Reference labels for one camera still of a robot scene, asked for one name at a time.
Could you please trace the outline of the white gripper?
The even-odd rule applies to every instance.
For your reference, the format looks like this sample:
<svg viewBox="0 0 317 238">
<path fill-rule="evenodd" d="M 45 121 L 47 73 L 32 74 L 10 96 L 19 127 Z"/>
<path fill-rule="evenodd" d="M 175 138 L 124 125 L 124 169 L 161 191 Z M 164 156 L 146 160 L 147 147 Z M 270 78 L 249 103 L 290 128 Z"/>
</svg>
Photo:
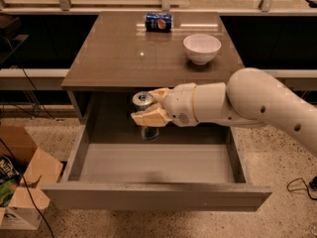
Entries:
<svg viewBox="0 0 317 238">
<path fill-rule="evenodd" d="M 144 111 L 132 113 L 134 122 L 142 127 L 164 127 L 171 121 L 178 127 L 196 126 L 198 122 L 193 112 L 195 87 L 195 83 L 186 83 L 173 89 L 164 87 L 150 90 L 149 94 L 156 104 Z"/>
</svg>

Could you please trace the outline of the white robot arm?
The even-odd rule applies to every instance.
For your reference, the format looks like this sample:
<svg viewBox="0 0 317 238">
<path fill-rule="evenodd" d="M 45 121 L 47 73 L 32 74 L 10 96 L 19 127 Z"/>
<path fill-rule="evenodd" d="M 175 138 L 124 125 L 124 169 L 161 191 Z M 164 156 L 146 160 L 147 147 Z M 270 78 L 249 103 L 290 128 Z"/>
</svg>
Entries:
<svg viewBox="0 0 317 238">
<path fill-rule="evenodd" d="M 317 108 L 260 69 L 239 69 L 226 83 L 186 83 L 144 95 L 146 108 L 132 114 L 139 126 L 270 125 L 317 155 Z"/>
</svg>

